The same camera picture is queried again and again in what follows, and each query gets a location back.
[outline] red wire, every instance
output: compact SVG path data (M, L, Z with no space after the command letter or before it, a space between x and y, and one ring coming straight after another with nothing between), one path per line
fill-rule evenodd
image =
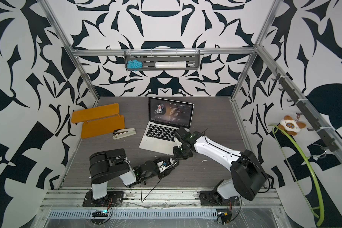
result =
M111 207L111 205L112 205L112 203L113 203L113 198L110 198L112 201L110 202L110 200L108 200L110 203L109 203L109 205L108 205L108 210L109 210L109 208Z

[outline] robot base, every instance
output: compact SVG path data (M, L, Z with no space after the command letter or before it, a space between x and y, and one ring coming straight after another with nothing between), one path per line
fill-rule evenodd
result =
M239 197L233 196L229 199L223 199L221 197L218 197L218 199L215 199L215 192L213 191L200 191L200 203L202 206L210 207L210 206L229 206L229 203L232 203L232 207L238 204Z
M83 207L108 207L108 205L104 205L105 203L109 204L112 202L111 206L116 207L118 204L120 205L123 202L124 192L113 192L108 191L108 194L100 199L93 199L92 191L88 191L85 195L85 199L82 203Z

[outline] table surface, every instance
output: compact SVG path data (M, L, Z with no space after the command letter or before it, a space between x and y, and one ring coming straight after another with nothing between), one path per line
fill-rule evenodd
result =
M190 132L202 132L213 141L233 150L244 151L245 146L228 97L172 97L176 101L194 104ZM112 139L113 134L83 139L63 182L63 187L90 187L89 157L91 154L124 148L131 165L141 165L166 154L139 148L148 124L148 97L101 97L98 106L119 103L124 115L125 127L135 128L137 134L122 139ZM164 188L213 188L219 181L231 178L230 171L211 158L195 153L194 157L180 161L169 176L157 187ZM146 181L144 188L152 188L158 182L154 177ZM120 178L108 182L108 187L124 187Z

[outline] orange wooden board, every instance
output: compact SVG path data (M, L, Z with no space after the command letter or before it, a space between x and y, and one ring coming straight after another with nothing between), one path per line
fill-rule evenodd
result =
M95 108L75 111L72 113L71 122L79 123L90 120L97 120L119 114L119 104L109 104Z
M124 129L124 116L114 116L100 120L93 120L82 125L81 138L86 139L99 135L113 133L114 130Z

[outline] black and white patterned wall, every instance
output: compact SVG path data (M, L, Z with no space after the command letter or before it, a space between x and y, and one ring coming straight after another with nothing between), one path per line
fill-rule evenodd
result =
M75 49L252 47L272 0L49 0ZM206 55L197 71L125 70L83 57L100 96L230 95L247 55Z
M342 137L342 0L285 0L263 45ZM316 227L318 219L310 212L272 135L272 127L268 126L279 123L285 115L295 118L299 112L287 102L290 97L279 90L282 87L273 78L257 57L237 94L237 104L258 159L277 189L293 227ZM300 121L311 128L304 116ZM284 135L278 132L276 136L309 203L319 206L301 155ZM293 138L306 156L322 153L320 147L311 145L324 145L315 132L305 128ZM332 152L327 152L326 158L309 159L324 201L325 219L320 227L342 227L342 165Z
M94 97L35 0L0 0L0 227L37 213L76 146L74 110Z

